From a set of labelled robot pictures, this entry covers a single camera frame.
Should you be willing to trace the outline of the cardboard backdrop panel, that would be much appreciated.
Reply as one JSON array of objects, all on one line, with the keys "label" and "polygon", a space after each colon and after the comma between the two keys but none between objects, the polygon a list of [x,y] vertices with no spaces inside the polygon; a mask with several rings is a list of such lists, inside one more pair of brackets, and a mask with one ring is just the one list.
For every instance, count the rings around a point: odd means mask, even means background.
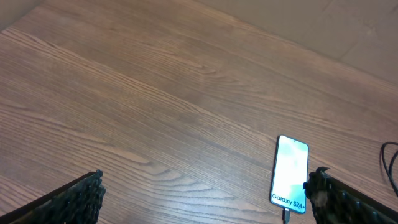
[{"label": "cardboard backdrop panel", "polygon": [[202,0],[202,3],[397,83],[397,0]]}]

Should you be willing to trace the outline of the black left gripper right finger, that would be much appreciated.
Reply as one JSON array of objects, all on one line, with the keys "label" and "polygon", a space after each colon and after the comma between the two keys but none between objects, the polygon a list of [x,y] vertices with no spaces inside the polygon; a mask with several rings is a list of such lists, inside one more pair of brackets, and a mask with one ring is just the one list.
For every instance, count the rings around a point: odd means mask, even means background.
[{"label": "black left gripper right finger", "polygon": [[328,175],[309,173],[303,184],[317,224],[397,224],[397,212]]}]

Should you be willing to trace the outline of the blue Samsung Galaxy smartphone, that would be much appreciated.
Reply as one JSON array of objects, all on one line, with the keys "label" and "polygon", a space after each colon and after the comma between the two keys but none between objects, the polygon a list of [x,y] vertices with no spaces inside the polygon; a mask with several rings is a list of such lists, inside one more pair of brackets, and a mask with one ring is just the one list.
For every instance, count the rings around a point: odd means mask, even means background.
[{"label": "blue Samsung Galaxy smartphone", "polygon": [[308,176],[309,146],[280,135],[277,138],[270,201],[299,214],[306,212],[304,183]]}]

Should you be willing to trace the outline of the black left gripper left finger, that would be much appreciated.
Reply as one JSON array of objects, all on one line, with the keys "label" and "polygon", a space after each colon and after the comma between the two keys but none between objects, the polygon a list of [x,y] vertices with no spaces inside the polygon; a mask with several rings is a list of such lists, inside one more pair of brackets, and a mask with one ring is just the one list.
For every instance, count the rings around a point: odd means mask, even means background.
[{"label": "black left gripper left finger", "polygon": [[96,224],[106,189],[103,172],[89,172],[1,216],[2,224]]}]

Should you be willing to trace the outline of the cardboard side panel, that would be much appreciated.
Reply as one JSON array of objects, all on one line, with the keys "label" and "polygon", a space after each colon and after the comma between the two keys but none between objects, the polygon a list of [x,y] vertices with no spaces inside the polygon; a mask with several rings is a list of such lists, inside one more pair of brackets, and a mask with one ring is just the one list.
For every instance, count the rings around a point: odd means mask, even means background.
[{"label": "cardboard side panel", "polygon": [[0,31],[24,17],[41,2],[42,0],[1,0]]}]

